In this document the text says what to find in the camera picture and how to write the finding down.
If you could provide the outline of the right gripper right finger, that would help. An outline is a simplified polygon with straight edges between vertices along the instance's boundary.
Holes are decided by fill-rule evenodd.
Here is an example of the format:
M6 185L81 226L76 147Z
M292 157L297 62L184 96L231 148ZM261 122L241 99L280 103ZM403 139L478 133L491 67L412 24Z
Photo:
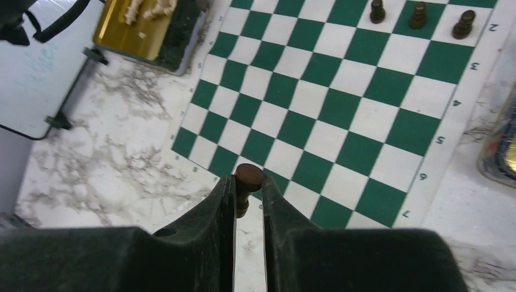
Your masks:
M425 229L325 229L262 183L268 291L467 291L448 244Z

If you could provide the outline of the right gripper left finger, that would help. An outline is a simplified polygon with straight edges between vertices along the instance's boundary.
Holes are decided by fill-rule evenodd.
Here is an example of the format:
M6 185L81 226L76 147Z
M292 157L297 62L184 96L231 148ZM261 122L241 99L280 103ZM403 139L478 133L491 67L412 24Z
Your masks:
M118 228L1 233L2 291L233 291L235 179L154 233Z

